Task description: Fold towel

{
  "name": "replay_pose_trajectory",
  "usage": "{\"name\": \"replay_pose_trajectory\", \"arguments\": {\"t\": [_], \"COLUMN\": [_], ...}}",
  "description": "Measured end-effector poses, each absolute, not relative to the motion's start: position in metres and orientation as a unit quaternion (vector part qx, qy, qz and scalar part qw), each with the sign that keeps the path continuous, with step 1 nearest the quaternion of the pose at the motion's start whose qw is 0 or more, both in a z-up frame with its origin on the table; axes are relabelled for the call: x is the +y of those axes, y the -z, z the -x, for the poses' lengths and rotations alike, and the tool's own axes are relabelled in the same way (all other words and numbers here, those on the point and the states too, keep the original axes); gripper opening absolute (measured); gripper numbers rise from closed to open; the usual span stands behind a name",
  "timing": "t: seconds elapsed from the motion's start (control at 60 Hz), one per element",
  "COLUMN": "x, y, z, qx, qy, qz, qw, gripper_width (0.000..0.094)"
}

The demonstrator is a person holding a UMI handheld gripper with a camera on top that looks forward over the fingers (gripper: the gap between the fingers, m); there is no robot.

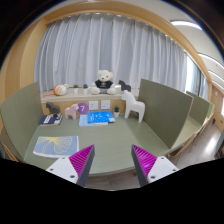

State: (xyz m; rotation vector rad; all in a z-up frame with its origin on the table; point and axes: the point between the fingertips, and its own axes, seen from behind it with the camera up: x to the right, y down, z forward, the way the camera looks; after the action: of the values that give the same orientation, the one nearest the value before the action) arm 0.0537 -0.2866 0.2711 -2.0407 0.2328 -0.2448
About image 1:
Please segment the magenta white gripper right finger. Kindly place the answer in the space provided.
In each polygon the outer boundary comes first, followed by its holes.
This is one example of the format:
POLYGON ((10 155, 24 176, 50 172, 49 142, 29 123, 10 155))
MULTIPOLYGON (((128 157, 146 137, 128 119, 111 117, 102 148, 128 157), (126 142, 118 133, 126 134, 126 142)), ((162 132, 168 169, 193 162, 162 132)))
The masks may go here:
POLYGON ((165 156, 156 157, 136 145, 132 146, 131 155, 141 187, 178 171, 165 156))

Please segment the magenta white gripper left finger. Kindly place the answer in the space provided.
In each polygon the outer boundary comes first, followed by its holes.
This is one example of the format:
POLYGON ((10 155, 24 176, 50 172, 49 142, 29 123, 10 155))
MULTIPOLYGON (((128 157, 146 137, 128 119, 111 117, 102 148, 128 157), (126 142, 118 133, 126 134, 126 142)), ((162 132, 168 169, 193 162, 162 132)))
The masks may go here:
POLYGON ((90 145, 69 157, 57 159, 46 171, 84 187, 94 156, 95 147, 90 145))

